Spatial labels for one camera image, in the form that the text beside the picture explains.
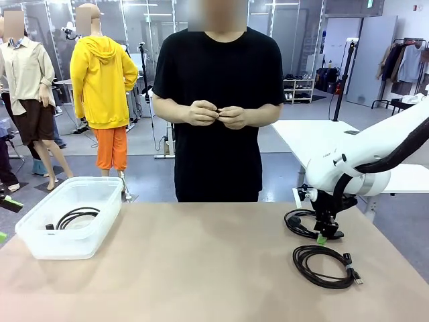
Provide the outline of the person's right hand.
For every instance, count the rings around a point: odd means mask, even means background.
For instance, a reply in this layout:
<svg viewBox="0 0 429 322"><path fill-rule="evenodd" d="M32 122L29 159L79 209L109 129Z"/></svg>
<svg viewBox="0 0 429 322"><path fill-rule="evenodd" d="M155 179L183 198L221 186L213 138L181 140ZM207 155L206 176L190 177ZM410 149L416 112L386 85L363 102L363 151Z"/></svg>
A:
<svg viewBox="0 0 429 322"><path fill-rule="evenodd" d="M186 122L193 126L208 126L218 118L217 107L205 100L194 101L186 113Z"/></svg>

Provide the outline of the person's left hand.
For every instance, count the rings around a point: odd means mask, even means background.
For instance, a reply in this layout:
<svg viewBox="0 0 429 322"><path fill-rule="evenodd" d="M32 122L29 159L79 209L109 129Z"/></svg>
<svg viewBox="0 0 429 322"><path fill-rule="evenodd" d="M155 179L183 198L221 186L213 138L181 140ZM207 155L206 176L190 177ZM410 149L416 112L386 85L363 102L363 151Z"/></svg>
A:
<svg viewBox="0 0 429 322"><path fill-rule="evenodd" d="M249 124L248 115L242 107L225 107L218 110L218 120L229 129L243 129Z"/></svg>

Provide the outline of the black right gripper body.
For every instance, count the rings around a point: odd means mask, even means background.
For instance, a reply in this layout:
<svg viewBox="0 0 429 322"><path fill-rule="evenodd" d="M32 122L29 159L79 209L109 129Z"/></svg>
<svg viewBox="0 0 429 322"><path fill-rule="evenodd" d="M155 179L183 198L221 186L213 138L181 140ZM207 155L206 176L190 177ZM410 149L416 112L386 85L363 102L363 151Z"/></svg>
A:
<svg viewBox="0 0 429 322"><path fill-rule="evenodd" d="M331 195L325 191L317 190L317 198L311 202L318 221L334 221L336 215L357 205L356 195Z"/></svg>

